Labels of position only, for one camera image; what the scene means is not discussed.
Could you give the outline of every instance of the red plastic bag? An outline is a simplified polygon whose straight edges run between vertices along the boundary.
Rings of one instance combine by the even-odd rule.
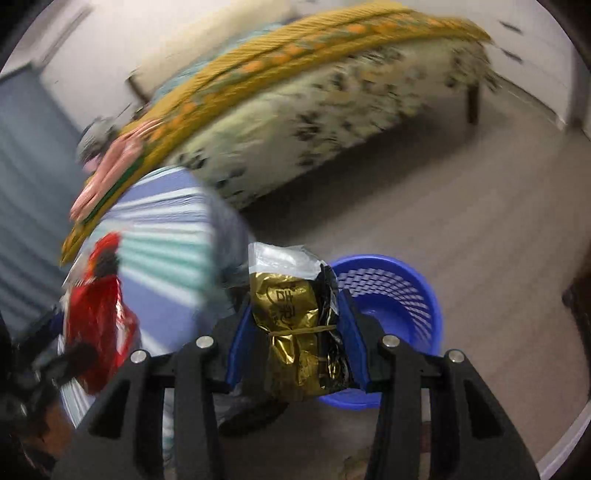
[[[84,281],[70,295],[66,345],[86,342],[98,353],[94,366],[78,377],[88,394],[103,389],[131,353],[137,339],[138,319],[123,303],[119,278],[113,274],[95,276],[101,268],[99,264],[105,263],[105,252],[107,256],[115,255],[117,246],[118,236],[113,234],[97,242]]]

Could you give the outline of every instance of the wooden bed leg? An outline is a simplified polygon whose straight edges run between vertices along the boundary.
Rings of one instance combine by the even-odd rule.
[[[468,85],[467,91],[467,118],[471,125],[478,125],[480,116],[480,83]]]

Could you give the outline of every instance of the cabinet handle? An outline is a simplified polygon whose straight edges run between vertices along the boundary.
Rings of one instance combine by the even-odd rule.
[[[504,48],[502,48],[501,51],[511,60],[515,60],[517,63],[523,65],[523,59],[519,55],[516,55],[515,53],[512,53],[509,50],[505,50]]]
[[[503,27],[505,27],[507,30],[511,30],[512,32],[518,33],[519,35],[523,35],[523,30],[520,29],[519,27],[516,27],[515,25],[511,25],[510,23],[507,23],[507,22],[503,22],[502,20],[499,20],[499,23],[501,25],[503,25]]]

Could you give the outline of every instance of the silver screw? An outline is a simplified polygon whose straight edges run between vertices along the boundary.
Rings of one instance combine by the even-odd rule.
[[[400,338],[398,338],[396,335],[384,335],[384,338],[382,338],[382,343],[388,348],[396,348],[398,345],[400,345]]]
[[[148,354],[143,350],[136,350],[134,353],[131,354],[130,358],[133,363],[140,364],[148,358]]]
[[[195,345],[197,345],[199,348],[209,348],[213,345],[213,338],[209,335],[203,335],[202,337],[199,337],[197,340],[195,340]]]
[[[455,364],[461,364],[465,359],[466,359],[466,355],[464,355],[461,351],[459,350],[452,350],[449,352],[448,354],[449,359],[454,362]]]

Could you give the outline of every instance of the gray curtain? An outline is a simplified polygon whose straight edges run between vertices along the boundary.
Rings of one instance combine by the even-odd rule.
[[[0,80],[0,311],[13,336],[61,296],[79,138],[31,68]]]

